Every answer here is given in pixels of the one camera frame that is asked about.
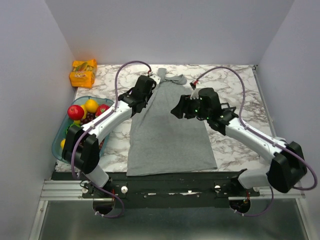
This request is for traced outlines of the grey tank top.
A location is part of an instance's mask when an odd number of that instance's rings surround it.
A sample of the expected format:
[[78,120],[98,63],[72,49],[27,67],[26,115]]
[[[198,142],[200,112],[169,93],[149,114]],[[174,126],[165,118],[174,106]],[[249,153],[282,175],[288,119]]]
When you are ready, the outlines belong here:
[[191,93],[186,77],[166,73],[158,69],[160,82],[146,108],[132,118],[127,176],[217,169],[205,123],[171,114],[180,97]]

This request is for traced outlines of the black brooch display box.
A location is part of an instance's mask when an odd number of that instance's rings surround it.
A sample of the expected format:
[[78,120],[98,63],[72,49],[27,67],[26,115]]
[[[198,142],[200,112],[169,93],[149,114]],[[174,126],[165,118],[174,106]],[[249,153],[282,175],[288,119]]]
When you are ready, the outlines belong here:
[[223,111],[235,112],[235,110],[237,109],[236,106],[230,106],[230,104],[228,102],[223,102],[220,104],[220,106]]

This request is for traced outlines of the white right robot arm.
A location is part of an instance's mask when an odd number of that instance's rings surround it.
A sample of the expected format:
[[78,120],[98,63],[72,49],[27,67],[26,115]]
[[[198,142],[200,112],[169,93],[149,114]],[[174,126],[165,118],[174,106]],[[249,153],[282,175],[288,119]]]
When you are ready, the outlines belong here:
[[241,170],[230,183],[230,191],[241,196],[248,189],[273,187],[287,193],[307,173],[302,163],[303,152],[296,142],[290,144],[276,140],[241,122],[227,102],[221,103],[219,95],[210,87],[195,89],[190,95],[181,95],[178,104],[170,111],[178,119],[206,121],[211,129],[244,144],[269,163],[269,167]]

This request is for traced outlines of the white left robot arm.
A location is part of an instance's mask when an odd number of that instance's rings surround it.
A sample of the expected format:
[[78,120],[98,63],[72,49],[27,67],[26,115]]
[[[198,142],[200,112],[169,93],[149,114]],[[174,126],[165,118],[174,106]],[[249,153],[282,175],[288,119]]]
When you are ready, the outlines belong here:
[[141,75],[135,86],[118,97],[106,112],[81,127],[71,126],[68,129],[62,150],[62,159],[72,162],[73,149],[82,134],[79,146],[74,155],[74,166],[94,183],[93,191],[101,198],[107,197],[111,191],[108,183],[110,177],[99,166],[100,143],[122,122],[130,119],[147,107],[156,86],[161,78],[155,74]]

